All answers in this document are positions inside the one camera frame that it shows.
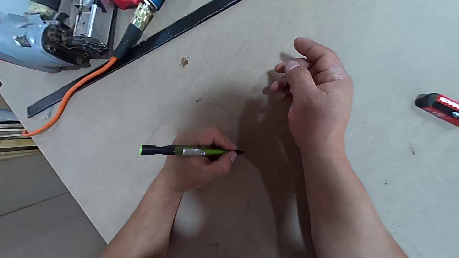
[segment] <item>right hand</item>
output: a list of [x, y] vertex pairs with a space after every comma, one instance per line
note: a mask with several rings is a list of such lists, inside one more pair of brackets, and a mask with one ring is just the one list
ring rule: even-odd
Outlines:
[[186, 132], [177, 136], [172, 144], [215, 146], [230, 151], [216, 161], [211, 161], [208, 157], [168, 156], [156, 180], [173, 193], [196, 189], [226, 176], [237, 157], [236, 146], [217, 127]]
[[285, 76], [271, 86], [279, 100], [293, 97], [288, 113], [293, 138], [302, 154], [345, 157], [353, 82], [333, 50], [305, 38], [293, 45], [306, 58], [277, 64], [274, 69]]

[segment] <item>fingernail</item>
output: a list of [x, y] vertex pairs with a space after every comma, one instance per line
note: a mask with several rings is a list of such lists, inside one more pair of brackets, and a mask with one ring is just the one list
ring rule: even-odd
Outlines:
[[237, 154], [236, 152], [233, 152], [233, 154], [231, 154], [231, 162], [234, 162], [236, 158], [237, 158]]
[[271, 85], [270, 89], [274, 90], [274, 88], [276, 88], [278, 84], [279, 84], [278, 82], [274, 82], [274, 83]]
[[298, 63], [298, 61], [291, 60], [285, 65], [285, 71], [290, 72], [293, 68], [298, 66], [300, 66], [300, 63]]

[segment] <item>orange cable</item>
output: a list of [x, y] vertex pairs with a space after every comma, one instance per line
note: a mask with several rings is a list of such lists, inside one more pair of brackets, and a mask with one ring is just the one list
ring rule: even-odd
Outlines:
[[89, 80], [105, 73], [110, 67], [113, 66], [113, 64], [117, 61], [118, 59], [116, 57], [112, 57], [108, 63], [106, 63], [103, 67], [100, 69], [86, 75], [83, 79], [81, 79], [79, 82], [77, 82], [74, 86], [72, 86], [68, 91], [65, 93], [64, 97], [62, 98], [62, 102], [59, 106], [59, 111], [57, 111], [56, 115], [53, 116], [53, 118], [47, 122], [45, 125], [43, 125], [40, 129], [33, 131], [31, 133], [27, 132], [26, 130], [22, 133], [23, 136], [25, 137], [30, 137], [34, 135], [38, 135], [43, 133], [44, 131], [48, 130], [51, 126], [53, 126], [59, 118], [61, 118], [62, 113], [64, 113], [64, 109], [67, 106], [70, 98], [72, 95], [75, 93], [76, 90], [78, 90], [81, 86], [83, 86], [85, 83], [87, 83]]

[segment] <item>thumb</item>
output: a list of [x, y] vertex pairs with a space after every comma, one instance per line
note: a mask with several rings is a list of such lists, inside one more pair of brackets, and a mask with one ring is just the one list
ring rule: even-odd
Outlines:
[[226, 176], [230, 173], [231, 166], [236, 159], [237, 154], [234, 151], [228, 152], [222, 155], [217, 161], [214, 161], [207, 165], [207, 169], [210, 173], [217, 176]]
[[318, 90], [308, 67], [297, 60], [285, 64], [285, 76], [293, 95], [310, 94]]

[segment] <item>green marker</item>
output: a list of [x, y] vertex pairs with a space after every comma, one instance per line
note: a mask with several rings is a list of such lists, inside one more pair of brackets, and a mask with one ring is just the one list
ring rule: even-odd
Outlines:
[[[143, 145], [140, 147], [140, 155], [182, 155], [182, 156], [221, 156], [226, 154], [228, 150], [212, 149], [197, 146], [182, 146], [182, 145], [168, 145], [164, 147], [157, 147], [154, 145]], [[236, 154], [242, 155], [243, 151], [235, 151]]]

